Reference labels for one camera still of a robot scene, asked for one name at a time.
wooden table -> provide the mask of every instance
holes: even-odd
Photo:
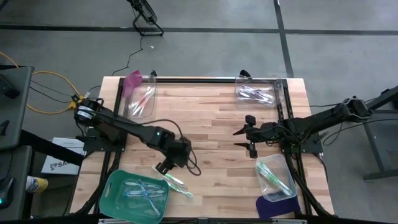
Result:
[[[99,97],[104,106],[113,108],[120,77],[104,77]],[[304,80],[288,79],[290,98],[295,117],[311,114]],[[277,121],[276,110],[242,110],[234,102],[234,84],[158,83],[155,118],[177,122],[196,152],[202,175],[191,175],[186,168],[173,169],[170,174],[182,180],[194,194],[188,198],[171,191],[165,217],[258,218],[256,200],[261,195],[254,173],[255,159],[235,142],[246,142],[244,135],[232,134],[241,129],[244,116],[251,114],[257,123]],[[171,123],[156,125],[178,133]],[[277,144],[268,147],[257,144],[259,157],[280,153]],[[324,208],[333,213],[325,172],[312,154],[303,154],[308,188]],[[104,153],[95,152],[83,161],[73,197],[71,212],[77,211],[89,199],[100,179]],[[164,156],[143,145],[134,136],[127,139],[120,169],[135,174],[155,177],[151,166]],[[304,212],[301,190],[298,199]]]

white paper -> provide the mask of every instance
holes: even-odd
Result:
[[[53,138],[52,142],[59,146],[63,146],[73,152],[77,152],[81,155],[86,154],[86,152],[83,151],[84,143],[77,139]],[[78,171],[79,171],[78,166],[74,164],[69,164],[68,162],[61,161],[52,156],[47,156],[42,169],[42,173],[45,174],[76,175]]]

gray floor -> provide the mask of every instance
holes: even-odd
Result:
[[[149,3],[164,27],[278,28],[271,0]],[[398,30],[395,0],[280,0],[280,7],[286,29]],[[8,24],[130,27],[131,21],[131,9],[123,0],[12,0],[0,12],[0,23]],[[136,32],[0,33],[1,51],[18,64],[61,73],[82,93],[124,67],[127,56],[139,49],[140,40]],[[336,103],[353,95],[367,100],[398,84],[398,35],[287,35],[287,43],[294,77],[304,78],[312,105]],[[173,32],[163,38],[144,38],[142,47],[132,57],[130,68],[117,75],[139,69],[143,73],[156,70],[162,76],[233,77],[246,69],[258,77],[287,76],[279,34]],[[0,57],[0,63],[9,62]],[[34,80],[72,93],[56,77],[36,75]],[[65,106],[34,92],[29,102],[47,111]],[[46,139],[71,137],[79,133],[72,116],[72,112],[47,116],[27,110],[24,128]],[[38,126],[45,131],[38,132]],[[364,175],[377,171],[362,127],[343,132],[324,150],[337,215],[398,222],[398,178],[362,181]],[[49,206],[37,207],[35,213],[62,213],[69,190],[47,192],[37,200]]]

teal plastic tray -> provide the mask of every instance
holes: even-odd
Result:
[[[146,190],[163,190],[160,197],[152,197],[152,201],[160,215],[146,197],[127,197],[127,191],[140,191],[139,186],[131,186],[126,182],[137,183],[141,180],[144,185],[158,186],[146,187]],[[99,201],[99,209],[104,215],[120,218],[137,224],[158,224],[166,211],[169,199],[170,187],[164,180],[157,180],[141,175],[130,174],[123,170],[116,170],[110,176],[105,185]]]

